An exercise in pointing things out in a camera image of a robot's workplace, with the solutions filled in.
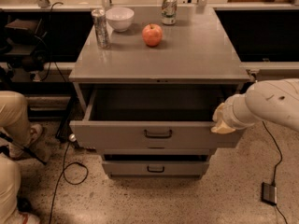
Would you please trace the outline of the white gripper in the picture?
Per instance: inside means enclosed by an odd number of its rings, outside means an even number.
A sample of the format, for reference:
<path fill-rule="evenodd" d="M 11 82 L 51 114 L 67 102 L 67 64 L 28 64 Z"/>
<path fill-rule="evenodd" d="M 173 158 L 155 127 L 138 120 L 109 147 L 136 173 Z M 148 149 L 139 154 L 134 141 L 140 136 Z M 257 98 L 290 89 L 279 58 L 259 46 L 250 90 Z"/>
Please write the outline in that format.
<path fill-rule="evenodd" d="M 218 134 L 233 133 L 254 124 L 254 116 L 246 104 L 245 94 L 233 95 L 219 104 L 212 119 L 218 125 L 212 127 L 211 131 Z"/>

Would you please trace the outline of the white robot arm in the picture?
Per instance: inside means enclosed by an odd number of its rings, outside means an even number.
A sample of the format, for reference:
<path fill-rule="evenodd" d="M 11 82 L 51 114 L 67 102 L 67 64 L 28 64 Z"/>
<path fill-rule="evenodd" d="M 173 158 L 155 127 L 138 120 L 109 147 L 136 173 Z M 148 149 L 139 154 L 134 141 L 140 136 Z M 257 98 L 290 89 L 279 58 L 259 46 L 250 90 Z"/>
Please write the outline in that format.
<path fill-rule="evenodd" d="M 259 121 L 270 121 L 299 132 L 299 79 L 255 82 L 243 94 L 235 94 L 214 111 L 213 133 L 244 130 Z"/>

